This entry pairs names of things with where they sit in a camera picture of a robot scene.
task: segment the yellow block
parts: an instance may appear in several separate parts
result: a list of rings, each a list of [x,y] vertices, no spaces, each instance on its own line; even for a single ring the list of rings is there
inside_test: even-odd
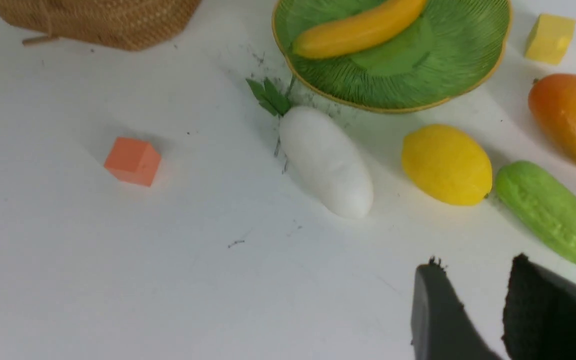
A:
[[[542,13],[532,27],[525,57],[558,65],[562,62],[575,32],[575,19]]]

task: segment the white surface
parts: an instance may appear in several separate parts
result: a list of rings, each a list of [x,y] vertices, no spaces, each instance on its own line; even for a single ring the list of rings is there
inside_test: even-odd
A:
[[[460,208],[422,194],[399,153],[407,132],[450,123],[496,167],[532,160],[576,192],[576,167],[526,107],[547,68],[517,52],[538,12],[576,18],[576,1],[527,4],[514,2],[496,75],[441,107],[368,114],[298,88],[365,151],[375,205],[357,221],[281,174],[277,123],[244,82],[290,79],[272,0],[204,0],[184,34],[137,54],[68,40],[23,48],[30,32],[0,21],[0,360],[413,359],[413,275],[431,255],[505,357],[512,257],[572,281],[576,267],[493,198]],[[557,70],[576,72],[576,35]],[[100,164],[126,134],[162,150],[151,189]]]

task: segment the wicker basket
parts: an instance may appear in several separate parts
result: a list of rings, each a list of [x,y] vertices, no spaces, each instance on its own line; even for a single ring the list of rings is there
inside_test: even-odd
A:
[[[59,37],[139,51],[176,36],[201,0],[0,0],[0,17],[14,27],[46,34],[24,45]]]

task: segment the orange cube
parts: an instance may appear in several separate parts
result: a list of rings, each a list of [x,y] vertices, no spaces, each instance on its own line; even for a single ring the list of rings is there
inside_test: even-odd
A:
[[[105,167],[121,182],[150,187],[162,157],[148,141],[117,137],[105,159]]]

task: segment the green plate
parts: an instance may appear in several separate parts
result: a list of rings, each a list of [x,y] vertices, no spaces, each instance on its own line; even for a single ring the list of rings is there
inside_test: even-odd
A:
[[[290,70],[330,100],[380,113],[436,107],[485,82],[504,55],[510,0],[428,0],[421,16],[390,41],[356,54],[311,60],[291,44],[315,25],[384,0],[279,0],[272,32]]]

